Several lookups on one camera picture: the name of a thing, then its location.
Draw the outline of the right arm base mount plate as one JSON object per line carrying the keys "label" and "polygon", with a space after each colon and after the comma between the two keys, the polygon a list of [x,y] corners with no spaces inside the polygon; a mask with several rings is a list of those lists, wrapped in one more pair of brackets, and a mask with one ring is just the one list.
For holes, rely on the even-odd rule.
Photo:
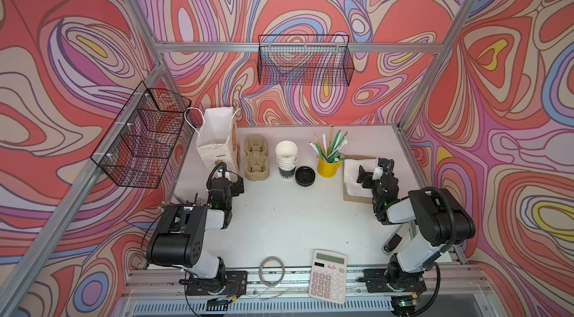
{"label": "right arm base mount plate", "polygon": [[417,293],[427,291],[422,272],[396,269],[365,269],[357,282],[366,284],[369,293]]}

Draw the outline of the stack of black cup lids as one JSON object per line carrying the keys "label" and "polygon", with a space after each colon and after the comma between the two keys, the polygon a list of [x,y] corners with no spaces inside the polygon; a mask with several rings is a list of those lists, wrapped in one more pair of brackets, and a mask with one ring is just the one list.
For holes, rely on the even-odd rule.
{"label": "stack of black cup lids", "polygon": [[315,171],[307,166],[298,167],[294,174],[295,181],[301,187],[310,187],[315,182]]}

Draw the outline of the stack of paper coffee cups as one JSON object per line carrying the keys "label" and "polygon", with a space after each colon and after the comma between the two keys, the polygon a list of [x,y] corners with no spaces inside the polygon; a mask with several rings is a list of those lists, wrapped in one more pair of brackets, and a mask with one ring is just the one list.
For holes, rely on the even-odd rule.
{"label": "stack of paper coffee cups", "polygon": [[297,166],[297,145],[293,141],[281,141],[275,148],[277,166],[284,179],[294,176]]}

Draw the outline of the cup of coloured pencils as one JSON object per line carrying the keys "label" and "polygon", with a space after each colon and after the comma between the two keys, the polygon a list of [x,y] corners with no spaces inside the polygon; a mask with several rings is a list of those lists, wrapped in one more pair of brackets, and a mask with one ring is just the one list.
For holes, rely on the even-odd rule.
{"label": "cup of coloured pencils", "polygon": [[170,206],[195,207],[207,205],[207,200],[200,197],[198,193],[193,194],[191,197],[182,197],[180,194],[173,192],[169,198],[161,203],[161,209],[164,210]]}

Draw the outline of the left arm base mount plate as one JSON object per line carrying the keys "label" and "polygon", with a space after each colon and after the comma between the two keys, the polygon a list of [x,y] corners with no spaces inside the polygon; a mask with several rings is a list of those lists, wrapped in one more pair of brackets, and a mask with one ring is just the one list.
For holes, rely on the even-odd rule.
{"label": "left arm base mount plate", "polygon": [[220,273],[213,279],[199,279],[194,276],[181,279],[187,296],[224,296],[240,297],[246,293],[248,282],[247,271],[230,271]]}

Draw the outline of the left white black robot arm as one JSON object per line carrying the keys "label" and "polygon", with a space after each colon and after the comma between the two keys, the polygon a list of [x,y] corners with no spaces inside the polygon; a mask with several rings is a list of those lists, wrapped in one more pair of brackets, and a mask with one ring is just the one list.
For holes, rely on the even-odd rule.
{"label": "left white black robot arm", "polygon": [[203,206],[172,205],[161,214],[145,257],[149,264],[181,268],[188,274],[180,281],[187,295],[238,294],[239,283],[228,287],[221,257],[203,249],[207,230],[225,230],[233,218],[233,198],[245,192],[243,179],[209,179],[208,203]]}

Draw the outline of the white paper napkins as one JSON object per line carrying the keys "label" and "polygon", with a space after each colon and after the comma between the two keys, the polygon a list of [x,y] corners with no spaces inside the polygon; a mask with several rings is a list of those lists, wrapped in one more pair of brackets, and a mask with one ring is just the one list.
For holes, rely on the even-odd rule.
{"label": "white paper napkins", "polygon": [[372,198],[372,191],[369,188],[362,188],[357,184],[359,167],[363,167],[367,172],[374,172],[377,164],[376,159],[347,159],[343,164],[344,172],[344,193],[345,197]]}

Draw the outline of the yellow metal bucket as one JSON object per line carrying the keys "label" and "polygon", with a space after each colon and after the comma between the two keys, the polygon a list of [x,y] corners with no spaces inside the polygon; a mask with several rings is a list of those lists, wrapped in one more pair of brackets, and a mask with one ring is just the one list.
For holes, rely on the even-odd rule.
{"label": "yellow metal bucket", "polygon": [[341,164],[342,160],[340,159],[337,159],[335,162],[327,162],[324,161],[323,158],[319,158],[317,172],[324,178],[332,178],[336,176]]}

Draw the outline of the brown napkin holder box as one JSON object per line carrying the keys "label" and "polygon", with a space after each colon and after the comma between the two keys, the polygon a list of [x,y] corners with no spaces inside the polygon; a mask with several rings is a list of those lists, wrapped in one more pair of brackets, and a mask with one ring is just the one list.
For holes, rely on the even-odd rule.
{"label": "brown napkin holder box", "polygon": [[357,182],[359,176],[360,166],[368,172],[372,173],[377,166],[378,159],[370,156],[346,156],[343,162],[343,198],[345,201],[353,203],[372,203],[372,191],[368,188],[363,188]]}

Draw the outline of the white desk calculator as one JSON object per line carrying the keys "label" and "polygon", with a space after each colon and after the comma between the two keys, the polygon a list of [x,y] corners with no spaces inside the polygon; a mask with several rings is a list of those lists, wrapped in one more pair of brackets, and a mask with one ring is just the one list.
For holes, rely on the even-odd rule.
{"label": "white desk calculator", "polygon": [[346,302],[348,259],[332,251],[314,250],[308,295],[323,302]]}

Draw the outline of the bundle of wrapped straws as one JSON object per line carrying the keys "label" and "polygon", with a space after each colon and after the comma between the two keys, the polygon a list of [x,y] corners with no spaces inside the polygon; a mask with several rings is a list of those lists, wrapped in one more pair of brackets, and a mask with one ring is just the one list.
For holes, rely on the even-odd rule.
{"label": "bundle of wrapped straws", "polygon": [[342,149],[348,144],[348,132],[342,130],[335,132],[334,126],[331,126],[329,135],[323,134],[321,137],[314,135],[313,137],[314,141],[309,142],[309,146],[319,161],[334,164],[345,159]]}

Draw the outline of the silver black stapler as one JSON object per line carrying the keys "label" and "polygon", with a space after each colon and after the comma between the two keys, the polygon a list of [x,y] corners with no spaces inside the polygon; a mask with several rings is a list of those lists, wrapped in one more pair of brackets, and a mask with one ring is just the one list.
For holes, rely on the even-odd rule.
{"label": "silver black stapler", "polygon": [[381,250],[384,254],[390,255],[400,245],[406,236],[411,236],[412,224],[393,224],[390,237],[384,242]]}

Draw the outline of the white paper takeout bag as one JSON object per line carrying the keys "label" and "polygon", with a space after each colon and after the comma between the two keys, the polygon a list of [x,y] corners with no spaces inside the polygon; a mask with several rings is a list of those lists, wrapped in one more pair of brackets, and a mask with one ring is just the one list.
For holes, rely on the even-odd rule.
{"label": "white paper takeout bag", "polygon": [[[189,120],[192,110],[200,113],[200,128],[196,128]],[[194,107],[186,109],[185,122],[197,134],[195,147],[207,169],[212,170],[216,164],[223,162],[227,170],[240,172],[240,144],[236,123],[239,112],[240,109],[233,107],[210,108],[205,112]]]}

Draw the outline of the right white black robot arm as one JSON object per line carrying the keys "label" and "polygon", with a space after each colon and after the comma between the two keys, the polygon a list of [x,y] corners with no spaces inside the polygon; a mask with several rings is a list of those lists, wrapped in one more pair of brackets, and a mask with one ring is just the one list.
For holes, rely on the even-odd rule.
{"label": "right white black robot arm", "polygon": [[418,233],[400,252],[394,249],[402,237],[396,233],[384,251],[392,254],[380,277],[364,277],[366,284],[383,284],[393,292],[403,292],[422,279],[424,272],[453,246],[476,234],[475,223],[467,211],[445,188],[425,187],[399,197],[399,179],[394,175],[395,162],[379,158],[370,172],[358,167],[357,183],[372,193],[375,218],[383,225],[418,227]]}

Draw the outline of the aluminium frame rail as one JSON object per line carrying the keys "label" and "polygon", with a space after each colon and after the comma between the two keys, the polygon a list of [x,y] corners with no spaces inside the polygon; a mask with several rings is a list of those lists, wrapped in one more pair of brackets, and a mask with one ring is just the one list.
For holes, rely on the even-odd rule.
{"label": "aluminium frame rail", "polygon": [[387,52],[415,52],[432,53],[442,52],[445,44],[442,43],[166,43],[155,44],[159,52],[257,52],[260,46],[279,46],[294,48],[316,47],[347,47],[351,53],[387,53]]}

